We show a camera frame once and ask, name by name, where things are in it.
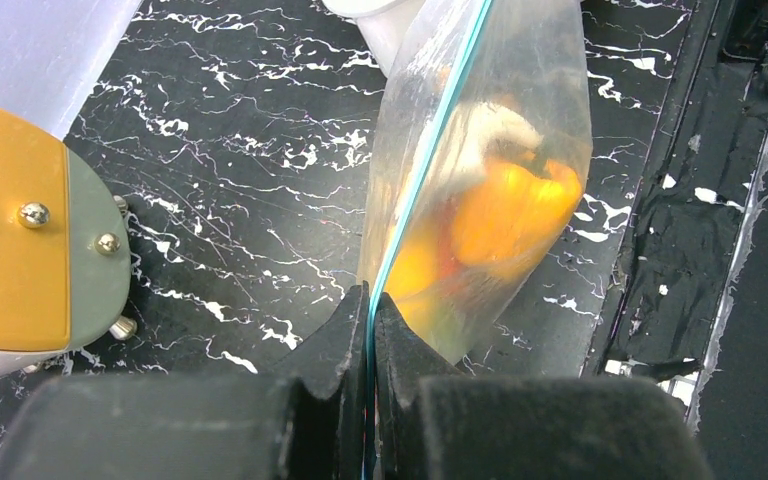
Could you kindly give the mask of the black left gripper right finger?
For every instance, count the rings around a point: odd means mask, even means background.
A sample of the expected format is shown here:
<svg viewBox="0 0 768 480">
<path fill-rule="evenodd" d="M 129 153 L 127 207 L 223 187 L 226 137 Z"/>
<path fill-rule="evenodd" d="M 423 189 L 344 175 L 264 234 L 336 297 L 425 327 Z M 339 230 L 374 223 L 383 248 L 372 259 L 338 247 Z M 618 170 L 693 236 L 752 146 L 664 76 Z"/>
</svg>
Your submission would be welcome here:
<svg viewBox="0 0 768 480">
<path fill-rule="evenodd" d="M 428 454 L 420 412 L 420 381 L 461 376 L 422 340 L 384 293 L 374 320 L 379 461 L 383 479 L 424 479 Z"/>
</svg>

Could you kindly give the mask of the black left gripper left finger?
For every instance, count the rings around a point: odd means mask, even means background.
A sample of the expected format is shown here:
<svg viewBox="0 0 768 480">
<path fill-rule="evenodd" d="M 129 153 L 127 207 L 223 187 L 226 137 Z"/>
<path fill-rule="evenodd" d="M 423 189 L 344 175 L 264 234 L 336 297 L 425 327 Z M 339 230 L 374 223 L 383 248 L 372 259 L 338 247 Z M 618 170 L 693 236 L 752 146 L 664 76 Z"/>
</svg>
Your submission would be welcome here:
<svg viewBox="0 0 768 480">
<path fill-rule="evenodd" d="M 329 318 L 269 371 L 263 479 L 362 479 L 370 293 L 351 287 Z"/>
</svg>

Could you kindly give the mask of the long yellow banana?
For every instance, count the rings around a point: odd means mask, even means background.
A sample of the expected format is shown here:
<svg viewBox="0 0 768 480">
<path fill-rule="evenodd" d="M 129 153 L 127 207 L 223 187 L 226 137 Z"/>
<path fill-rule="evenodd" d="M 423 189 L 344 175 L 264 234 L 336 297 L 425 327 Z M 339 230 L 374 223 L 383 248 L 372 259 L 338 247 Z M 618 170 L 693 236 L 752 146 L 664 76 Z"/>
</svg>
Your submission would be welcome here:
<svg viewBox="0 0 768 480">
<path fill-rule="evenodd" d="M 439 256 L 436 222 L 418 224 L 405 235 L 385 285 L 405 319 L 424 314 L 438 302 Z"/>
</svg>

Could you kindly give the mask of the yellow bell pepper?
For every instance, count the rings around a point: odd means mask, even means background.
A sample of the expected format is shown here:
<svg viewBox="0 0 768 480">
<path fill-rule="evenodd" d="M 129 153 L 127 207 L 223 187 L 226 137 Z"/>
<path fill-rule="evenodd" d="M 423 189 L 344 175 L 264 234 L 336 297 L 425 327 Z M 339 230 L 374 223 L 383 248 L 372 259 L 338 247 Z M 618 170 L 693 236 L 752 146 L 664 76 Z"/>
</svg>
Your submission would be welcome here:
<svg viewBox="0 0 768 480">
<path fill-rule="evenodd" d="M 456 201 L 452 252 L 464 265 L 518 259 L 555 241 L 583 194 L 577 173 L 550 160 L 546 177 L 521 165 L 494 162 L 486 179 Z"/>
</svg>

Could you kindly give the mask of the clear blue zip bag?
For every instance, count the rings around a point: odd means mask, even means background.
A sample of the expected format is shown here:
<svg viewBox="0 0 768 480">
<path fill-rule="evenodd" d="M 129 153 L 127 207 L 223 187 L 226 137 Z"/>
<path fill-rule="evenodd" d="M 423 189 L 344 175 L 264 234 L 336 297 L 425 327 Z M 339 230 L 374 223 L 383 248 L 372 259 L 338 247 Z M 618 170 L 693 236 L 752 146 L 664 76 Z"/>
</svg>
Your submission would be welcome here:
<svg viewBox="0 0 768 480">
<path fill-rule="evenodd" d="M 567 226 L 591 154 L 579 2 L 424 2 L 387 74 L 359 279 L 458 362 Z"/>
</svg>

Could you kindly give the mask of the white garlic head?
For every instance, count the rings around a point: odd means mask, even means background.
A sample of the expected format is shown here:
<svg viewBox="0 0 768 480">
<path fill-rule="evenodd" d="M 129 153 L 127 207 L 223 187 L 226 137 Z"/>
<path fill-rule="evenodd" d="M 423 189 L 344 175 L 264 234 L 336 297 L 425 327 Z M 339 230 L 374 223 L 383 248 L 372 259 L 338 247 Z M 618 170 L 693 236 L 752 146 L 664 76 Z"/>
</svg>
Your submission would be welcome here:
<svg viewBox="0 0 768 480">
<path fill-rule="evenodd" d="M 464 190 L 484 179 L 484 156 L 499 142 L 534 149 L 542 141 L 533 124 L 507 106 L 489 101 L 460 103 L 436 151 L 440 178 L 452 190 Z"/>
</svg>

